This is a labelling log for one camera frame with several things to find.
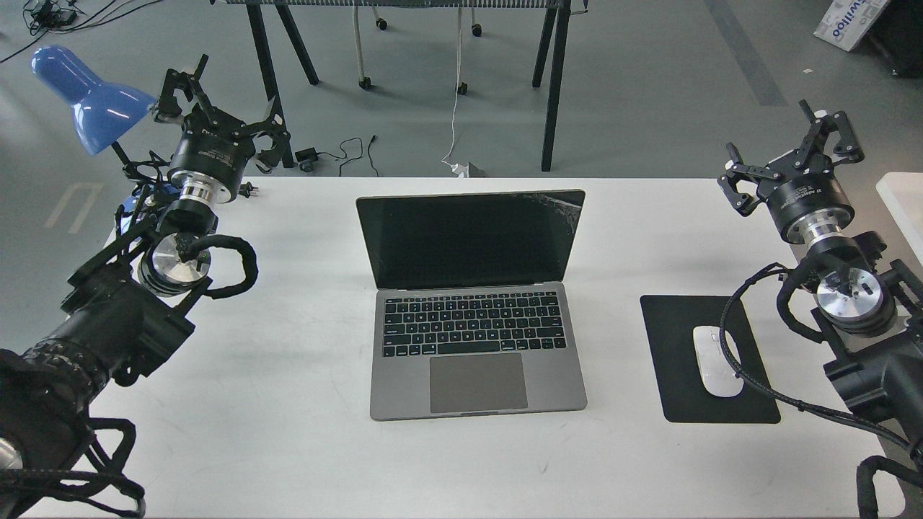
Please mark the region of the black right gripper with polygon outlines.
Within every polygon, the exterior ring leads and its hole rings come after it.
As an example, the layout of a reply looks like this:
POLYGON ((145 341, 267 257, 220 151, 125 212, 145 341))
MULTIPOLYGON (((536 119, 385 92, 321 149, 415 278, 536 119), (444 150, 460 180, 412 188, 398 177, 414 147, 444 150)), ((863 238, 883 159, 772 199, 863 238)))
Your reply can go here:
POLYGON ((730 158, 717 183, 738 214, 750 216, 759 204, 766 203, 781 239, 792 245, 805 245, 808 242, 804 237, 808 227, 805 220, 813 214, 833 218, 840 228, 854 219, 856 211, 835 177, 834 169, 842 164, 861 162, 866 155, 844 111, 833 114, 814 111, 805 99, 798 105, 811 125, 795 150, 797 171, 794 175, 745 164, 738 148, 728 142, 725 147, 730 158), (837 160, 826 151, 831 135, 838 138, 831 152, 837 160), (740 191, 741 182, 753 184, 754 193, 740 191))

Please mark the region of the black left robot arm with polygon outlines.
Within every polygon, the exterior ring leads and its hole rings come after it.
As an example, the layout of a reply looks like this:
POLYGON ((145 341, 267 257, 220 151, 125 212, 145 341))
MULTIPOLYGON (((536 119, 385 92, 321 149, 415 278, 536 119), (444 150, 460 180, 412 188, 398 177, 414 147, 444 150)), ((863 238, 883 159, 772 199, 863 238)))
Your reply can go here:
POLYGON ((214 207, 249 197, 245 167, 270 173, 289 150, 279 99, 246 123, 202 89, 207 56, 170 69, 159 97, 106 82, 62 46, 37 49, 32 72, 72 109, 89 154, 116 152, 130 197, 115 238, 69 278, 66 320, 21 354, 2 351, 2 516, 44 498, 142 518, 144 490, 124 474, 136 441, 129 420, 90 416, 109 382, 151 375, 194 332, 199 298, 233 298, 258 276, 240 237, 217 233, 214 207))

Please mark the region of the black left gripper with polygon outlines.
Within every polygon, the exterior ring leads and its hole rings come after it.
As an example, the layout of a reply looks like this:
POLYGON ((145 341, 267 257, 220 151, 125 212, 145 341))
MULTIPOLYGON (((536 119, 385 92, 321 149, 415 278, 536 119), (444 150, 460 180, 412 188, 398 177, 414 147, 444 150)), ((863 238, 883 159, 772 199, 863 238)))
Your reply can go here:
POLYGON ((176 148, 168 175, 175 187, 190 180, 211 186, 215 203, 230 203, 237 198, 245 165, 255 158, 260 171, 273 171, 290 151, 291 134, 281 109, 281 100, 268 101, 263 121, 242 125, 231 135, 217 127, 216 108, 202 89, 199 79, 210 56, 202 55, 194 72, 168 69, 161 93, 153 105, 153 119, 158 123, 182 124, 182 137, 176 148), (182 92, 193 107, 184 114, 175 92, 182 92), (257 151, 253 139, 268 137, 273 145, 257 151))

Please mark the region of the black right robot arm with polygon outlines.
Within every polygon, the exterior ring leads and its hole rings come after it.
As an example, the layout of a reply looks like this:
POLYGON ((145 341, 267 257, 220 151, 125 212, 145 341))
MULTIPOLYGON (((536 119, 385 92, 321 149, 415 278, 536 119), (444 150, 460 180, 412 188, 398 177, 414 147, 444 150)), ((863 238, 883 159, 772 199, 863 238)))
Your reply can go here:
POLYGON ((794 399, 745 371, 725 338, 729 306, 719 319, 718 344, 736 378, 759 394, 906 451, 911 467, 883 456, 858 464, 858 515, 877 518, 877 473, 921 487, 921 280, 902 260, 894 260, 889 270, 877 269, 886 250, 880 234, 844 233, 856 211, 834 169, 863 161, 864 152, 844 111, 814 110, 804 99, 799 106, 810 128, 797 148, 755 167, 729 143, 729 162, 718 184, 741 216, 765 204, 781 239, 807 251, 795 268, 772 263, 758 270, 729 301, 738 302, 759 280, 778 275, 781 321, 808 341, 828 344, 834 360, 825 365, 825 375, 847 410, 794 399))

